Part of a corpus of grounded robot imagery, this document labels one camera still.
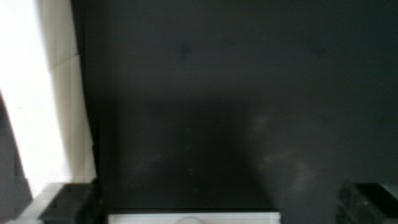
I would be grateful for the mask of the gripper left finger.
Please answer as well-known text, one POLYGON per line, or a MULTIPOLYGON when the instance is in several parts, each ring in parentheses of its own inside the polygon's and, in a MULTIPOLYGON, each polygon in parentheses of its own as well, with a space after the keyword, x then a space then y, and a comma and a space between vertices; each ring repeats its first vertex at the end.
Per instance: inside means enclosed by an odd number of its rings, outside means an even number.
POLYGON ((102 210, 93 184, 66 184, 41 213, 45 224, 94 224, 102 210))

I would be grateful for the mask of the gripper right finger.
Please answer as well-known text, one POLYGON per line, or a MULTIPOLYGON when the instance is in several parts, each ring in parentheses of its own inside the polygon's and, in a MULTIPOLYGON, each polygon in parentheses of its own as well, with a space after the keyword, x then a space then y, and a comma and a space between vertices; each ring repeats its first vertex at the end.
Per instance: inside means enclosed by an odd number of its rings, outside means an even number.
POLYGON ((398 184, 343 184, 336 224, 398 224, 398 184))

